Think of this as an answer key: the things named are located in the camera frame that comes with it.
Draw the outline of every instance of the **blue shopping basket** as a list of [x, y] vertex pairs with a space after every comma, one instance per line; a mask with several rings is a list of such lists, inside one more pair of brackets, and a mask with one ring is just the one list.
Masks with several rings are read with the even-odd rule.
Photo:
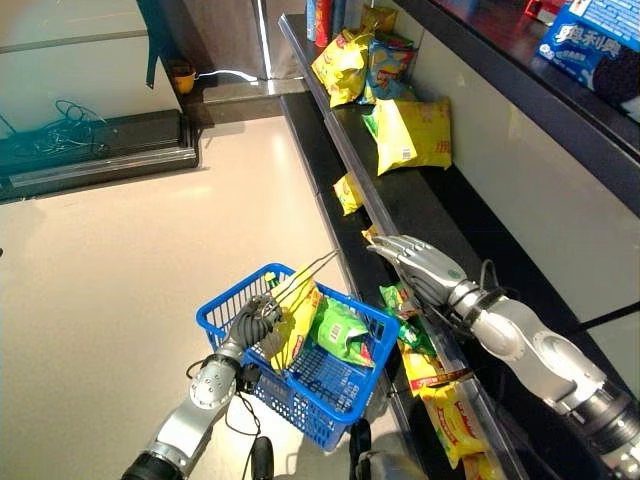
[[[196, 321], [216, 350], [236, 313], [254, 295], [267, 293], [264, 280], [272, 272], [283, 281], [294, 271], [279, 263], [265, 265], [198, 309]], [[371, 333], [369, 351], [374, 368], [338, 360], [310, 338], [282, 374], [276, 374], [259, 346], [245, 353], [243, 363], [255, 363], [262, 372], [254, 395], [287, 419], [314, 443], [331, 451], [344, 431], [363, 414], [371, 392], [398, 335], [397, 320], [324, 285], [320, 292], [359, 314]]]

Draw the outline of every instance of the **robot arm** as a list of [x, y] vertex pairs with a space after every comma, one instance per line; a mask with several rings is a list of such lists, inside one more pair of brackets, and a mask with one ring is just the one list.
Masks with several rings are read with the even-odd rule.
[[433, 246], [408, 236], [374, 237], [373, 243], [369, 249], [391, 262], [418, 306], [448, 306], [457, 326], [567, 417], [619, 478], [640, 479], [637, 403], [573, 343], [547, 329], [526, 305], [468, 280]]
[[183, 480], [204, 452], [213, 425], [236, 392], [236, 377], [247, 348], [262, 340], [282, 312], [268, 296], [252, 298], [233, 319], [220, 348], [207, 357], [182, 403], [162, 423], [123, 480]]

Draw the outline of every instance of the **white tiled floor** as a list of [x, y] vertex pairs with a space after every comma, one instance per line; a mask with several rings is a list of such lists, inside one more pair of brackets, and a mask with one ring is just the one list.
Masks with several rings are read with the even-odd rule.
[[[282, 117], [201, 146], [196, 171], [0, 206], [0, 478], [119, 478], [209, 352], [196, 308], [332, 248]], [[345, 290], [335, 263], [317, 278]], [[345, 445], [327, 456], [253, 403], [278, 478], [347, 478]], [[230, 422], [252, 428], [235, 401]], [[372, 429], [402, 450], [389, 411]], [[192, 478], [240, 478], [250, 441], [219, 423]]]

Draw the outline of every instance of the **black shelf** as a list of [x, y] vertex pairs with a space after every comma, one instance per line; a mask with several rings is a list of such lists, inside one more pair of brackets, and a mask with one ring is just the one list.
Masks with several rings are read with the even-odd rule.
[[[455, 166], [446, 172], [412, 168], [376, 175], [377, 148], [361, 119], [368, 108], [344, 105], [330, 109], [327, 94], [309, 67], [320, 51], [305, 38], [304, 18], [283, 16], [280, 26], [296, 53], [327, 131], [344, 166], [354, 175], [367, 213], [379, 231], [413, 234], [430, 242], [455, 258], [472, 279], [479, 274], [481, 259], [492, 258], [502, 283], [517, 289], [521, 299], [551, 328], [565, 332], [577, 325], [573, 312]], [[476, 370], [475, 377], [460, 384], [461, 393], [507, 478], [550, 478], [537, 455], [566, 478], [602, 478], [602, 464], [567, 425], [477, 342], [459, 344], [437, 324], [425, 323], [425, 328], [445, 368], [471, 366]], [[572, 340], [612, 381], [623, 385], [588, 334]], [[499, 399], [499, 408], [492, 399]], [[405, 408], [405, 418], [411, 417], [409, 412]], [[514, 436], [514, 431], [526, 433]], [[536, 455], [531, 454], [532, 445]], [[570, 458], [560, 458], [556, 451], [571, 452]], [[423, 459], [423, 464], [429, 462], [429, 458]]]
[[396, 0], [640, 216], [640, 126], [535, 55], [522, 0]]
[[[366, 241], [361, 230], [371, 225], [367, 214], [360, 209], [343, 215], [333, 184], [346, 173], [346, 168], [323, 125], [322, 115], [308, 92], [285, 95], [281, 104], [304, 160], [327, 231], [342, 252], [340, 260], [351, 284], [351, 294], [370, 305], [382, 307], [378, 286], [395, 283], [398, 279], [385, 261], [364, 248]], [[397, 348], [385, 366], [385, 374], [391, 391], [395, 392], [390, 398], [391, 405], [406, 435], [405, 443], [412, 459], [422, 465], [430, 478], [464, 479], [462, 467], [451, 470], [422, 401], [411, 395]]]

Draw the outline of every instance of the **yellow package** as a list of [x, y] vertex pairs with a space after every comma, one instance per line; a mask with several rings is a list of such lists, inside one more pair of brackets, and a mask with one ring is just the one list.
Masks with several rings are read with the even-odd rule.
[[469, 455], [462, 459], [464, 476], [467, 480], [501, 480], [503, 476], [496, 471], [484, 453]]
[[437, 391], [434, 387], [452, 382], [470, 371], [465, 368], [446, 373], [437, 358], [414, 352], [409, 345], [400, 340], [398, 340], [398, 348], [402, 354], [402, 363], [414, 397], [433, 395]]
[[377, 237], [378, 236], [378, 231], [376, 230], [375, 225], [371, 225], [369, 228], [367, 228], [366, 230], [360, 230], [360, 233], [362, 234], [362, 236], [364, 237], [364, 239], [369, 242], [370, 244], [373, 245], [373, 240], [371, 240], [373, 237]]
[[391, 33], [396, 24], [398, 11], [389, 7], [362, 6], [360, 30]]
[[333, 190], [340, 200], [345, 215], [355, 212], [362, 206], [362, 199], [350, 173], [338, 180]]
[[279, 371], [291, 365], [302, 349], [322, 294], [316, 288], [311, 273], [305, 272], [296, 273], [275, 285], [271, 295], [280, 295], [278, 302], [282, 309], [282, 320], [275, 324], [273, 332], [260, 342], [260, 346], [271, 367]]
[[355, 100], [364, 88], [367, 52], [373, 34], [355, 34], [343, 30], [311, 64], [311, 68], [329, 92], [329, 106]]
[[455, 386], [451, 384], [431, 390], [429, 396], [422, 397], [422, 401], [451, 468], [456, 468], [460, 458], [484, 451], [485, 445], [473, 431], [465, 407], [457, 398]]
[[399, 167], [451, 166], [451, 108], [436, 103], [378, 100], [378, 175]]

